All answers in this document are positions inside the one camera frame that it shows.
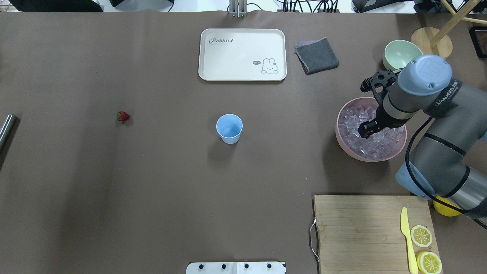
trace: plastic knife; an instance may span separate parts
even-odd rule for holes
[[[416,257],[414,256],[414,250],[412,249],[411,232],[409,231],[408,209],[405,207],[403,207],[401,211],[401,232],[406,237],[408,246],[409,272],[418,274],[418,264],[416,262]]]

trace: metal rod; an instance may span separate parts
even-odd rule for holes
[[[9,135],[10,131],[12,130],[12,127],[14,126],[16,118],[17,117],[15,117],[15,115],[9,114],[7,116],[7,119],[5,119],[5,122],[3,122],[3,126],[1,127],[1,130],[0,130],[0,153],[3,149],[3,145],[7,141],[8,135]]]

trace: brown tabletop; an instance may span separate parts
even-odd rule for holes
[[[334,124],[382,51],[449,15],[251,12],[1,13],[0,118],[19,117],[0,164],[0,273],[185,273],[195,261],[285,261],[316,273],[308,229],[316,194],[408,195],[404,152],[365,163]],[[198,77],[207,28],[277,28],[281,82]],[[454,75],[487,90],[469,25],[450,33]],[[337,69],[306,75],[299,41],[327,37]],[[132,117],[121,124],[116,113]],[[226,145],[218,117],[239,115]],[[425,120],[416,115],[410,135]],[[487,173],[487,144],[465,163]],[[431,212],[444,272],[487,269],[487,232]]]

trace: white tray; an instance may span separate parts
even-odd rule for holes
[[[284,33],[278,29],[206,29],[198,74],[207,81],[280,81],[286,77]]]

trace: wooden cutting board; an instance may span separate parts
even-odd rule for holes
[[[410,228],[423,225],[433,234],[428,248],[413,243],[414,253],[440,256],[428,202],[416,196],[315,195],[314,206],[321,274],[409,274],[402,207]]]

